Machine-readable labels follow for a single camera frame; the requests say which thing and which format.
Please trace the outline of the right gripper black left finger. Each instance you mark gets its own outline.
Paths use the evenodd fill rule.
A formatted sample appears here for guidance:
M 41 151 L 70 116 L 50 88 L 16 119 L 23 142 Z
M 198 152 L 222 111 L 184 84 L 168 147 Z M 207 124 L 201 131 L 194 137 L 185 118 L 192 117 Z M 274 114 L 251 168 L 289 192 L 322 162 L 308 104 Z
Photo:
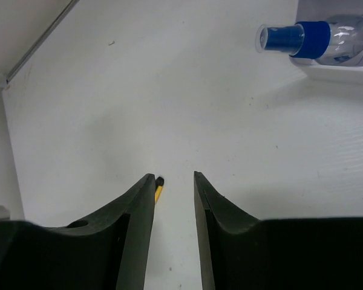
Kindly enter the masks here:
M 0 221 L 0 289 L 142 289 L 155 176 L 65 227 Z

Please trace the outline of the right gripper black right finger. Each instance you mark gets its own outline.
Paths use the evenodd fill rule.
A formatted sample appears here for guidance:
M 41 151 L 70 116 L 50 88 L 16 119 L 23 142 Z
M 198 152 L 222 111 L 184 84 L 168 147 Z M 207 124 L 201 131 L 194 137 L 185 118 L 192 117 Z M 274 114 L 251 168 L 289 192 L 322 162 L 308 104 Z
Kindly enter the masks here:
M 194 174 L 203 289 L 363 289 L 363 217 L 259 220 Z

